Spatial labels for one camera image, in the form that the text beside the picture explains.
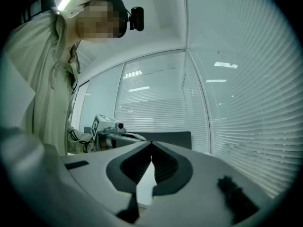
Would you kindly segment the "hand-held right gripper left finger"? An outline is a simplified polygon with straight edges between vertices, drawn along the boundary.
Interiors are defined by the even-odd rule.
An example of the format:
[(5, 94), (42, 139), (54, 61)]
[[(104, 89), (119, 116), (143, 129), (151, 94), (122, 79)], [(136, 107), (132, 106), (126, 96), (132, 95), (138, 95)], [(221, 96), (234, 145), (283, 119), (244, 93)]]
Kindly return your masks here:
[(148, 141), (112, 159), (106, 167), (106, 174), (118, 191), (136, 193), (136, 186), (150, 163), (151, 150)]

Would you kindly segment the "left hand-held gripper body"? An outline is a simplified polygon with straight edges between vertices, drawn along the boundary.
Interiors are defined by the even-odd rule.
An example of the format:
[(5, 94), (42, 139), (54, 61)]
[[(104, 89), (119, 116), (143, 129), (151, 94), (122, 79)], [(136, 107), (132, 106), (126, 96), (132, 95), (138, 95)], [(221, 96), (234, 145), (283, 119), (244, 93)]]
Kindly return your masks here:
[(110, 116), (97, 114), (94, 118), (91, 134), (94, 151), (120, 148), (147, 139), (139, 134), (127, 132), (124, 124)]

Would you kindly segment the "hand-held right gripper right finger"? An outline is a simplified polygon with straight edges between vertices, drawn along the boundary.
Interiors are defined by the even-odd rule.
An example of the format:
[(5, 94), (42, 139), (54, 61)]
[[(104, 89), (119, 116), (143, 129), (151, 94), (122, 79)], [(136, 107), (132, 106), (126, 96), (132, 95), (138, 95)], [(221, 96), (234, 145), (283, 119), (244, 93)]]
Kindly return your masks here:
[(191, 162), (155, 141), (151, 143), (151, 161), (155, 168), (154, 177), (157, 183), (152, 190), (153, 196), (175, 194), (192, 178)]

